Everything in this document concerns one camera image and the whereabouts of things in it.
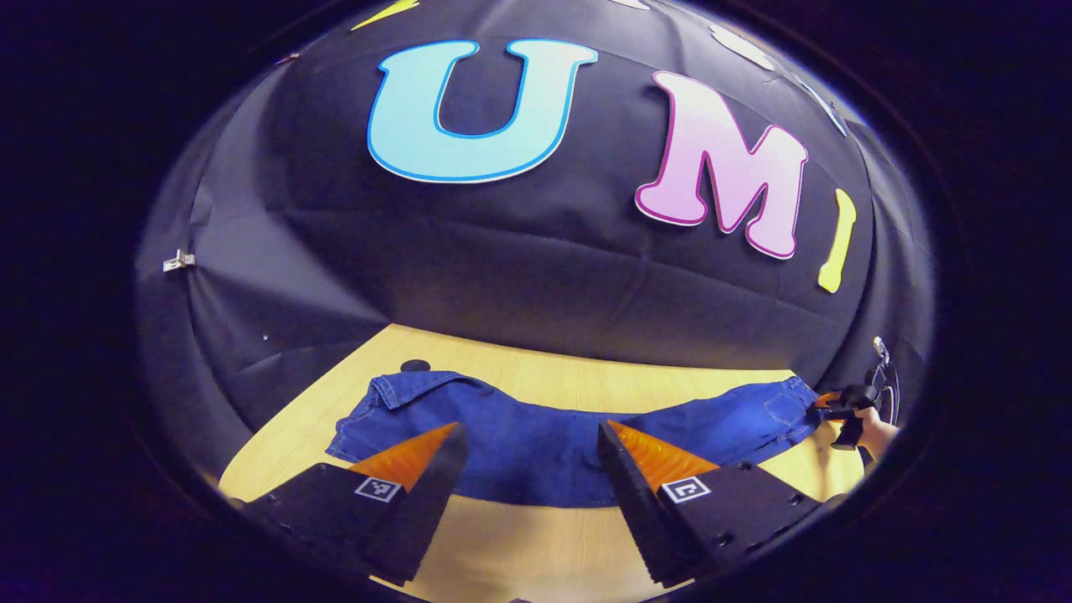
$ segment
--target pink letter m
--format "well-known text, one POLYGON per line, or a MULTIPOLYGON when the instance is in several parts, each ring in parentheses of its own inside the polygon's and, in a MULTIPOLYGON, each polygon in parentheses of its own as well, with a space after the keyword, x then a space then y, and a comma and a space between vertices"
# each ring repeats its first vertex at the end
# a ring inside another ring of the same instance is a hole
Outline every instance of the pink letter m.
POLYGON ((671 224, 700 224, 708 217, 708 204, 700 197, 706 166, 718 227, 727 234, 736 230, 766 189, 759 216, 748 222, 745 237, 768 255, 792 258, 801 177, 807 162, 804 145, 770 126, 748 150, 721 94, 676 73, 659 71, 652 78, 670 95, 670 132, 659 176, 637 189, 637 207, 671 224))

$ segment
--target table surface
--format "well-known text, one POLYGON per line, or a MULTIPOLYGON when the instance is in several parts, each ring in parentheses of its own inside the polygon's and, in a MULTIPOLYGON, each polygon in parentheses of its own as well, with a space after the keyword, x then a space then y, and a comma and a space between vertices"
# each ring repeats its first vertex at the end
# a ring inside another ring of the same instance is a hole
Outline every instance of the table surface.
MULTIPOLYGON (((220 480, 228 497, 250 501, 327 455, 336 422, 369 381, 420 358, 513 398, 561 409, 642 413, 711 398, 747 383, 781 381, 789 370, 718 370, 636 365, 495 345, 389 325, 279 412, 232 459, 220 480)), ((848 491, 863 476, 855 452, 830 443, 824 423, 803 443, 760 467, 817 500, 848 491)), ((642 601, 653 584, 617 508, 520 506, 451 496, 416 578, 400 588, 437 603, 642 601)))

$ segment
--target letter u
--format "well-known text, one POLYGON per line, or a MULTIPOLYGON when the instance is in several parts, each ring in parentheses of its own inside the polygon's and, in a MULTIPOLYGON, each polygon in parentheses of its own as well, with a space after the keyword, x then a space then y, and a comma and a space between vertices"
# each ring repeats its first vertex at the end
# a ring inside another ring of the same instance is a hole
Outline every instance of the letter u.
POLYGON ((488 134, 448 132, 440 102, 459 60, 476 42, 438 42, 396 53, 379 63, 386 73, 369 117, 369 152, 385 170, 426 182, 487 182, 532 170, 562 142, 580 65, 595 62, 592 48, 554 40, 517 40, 506 46, 524 59, 513 117, 488 134))

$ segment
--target human hand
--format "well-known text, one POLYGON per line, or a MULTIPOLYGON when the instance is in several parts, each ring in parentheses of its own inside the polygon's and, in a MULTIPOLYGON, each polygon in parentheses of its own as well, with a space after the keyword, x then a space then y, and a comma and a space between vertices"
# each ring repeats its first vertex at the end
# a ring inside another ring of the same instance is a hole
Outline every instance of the human hand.
POLYGON ((885 454, 885 448, 890 446, 890 442, 900 429, 889 423, 883 423, 875 407, 858 409, 852 411, 852 414, 857 415, 857 418, 863 421, 864 424, 863 433, 860 436, 860 445, 867 448, 875 460, 878 460, 885 454))

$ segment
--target blue jeans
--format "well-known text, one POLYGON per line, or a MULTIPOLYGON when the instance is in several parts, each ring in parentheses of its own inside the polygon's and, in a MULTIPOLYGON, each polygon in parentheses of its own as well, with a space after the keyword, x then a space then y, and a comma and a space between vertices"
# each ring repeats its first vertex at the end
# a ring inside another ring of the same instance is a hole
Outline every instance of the blue jeans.
POLYGON ((716 465, 761 462, 807 438, 819 424, 817 395, 800 378, 744 385, 709 399, 643 414, 560 410, 515 400, 448 371, 373 379, 327 453, 357 462, 455 421, 468 428, 470 456, 455 492, 560 508, 613 506, 596 457, 599 423, 614 420, 716 465))

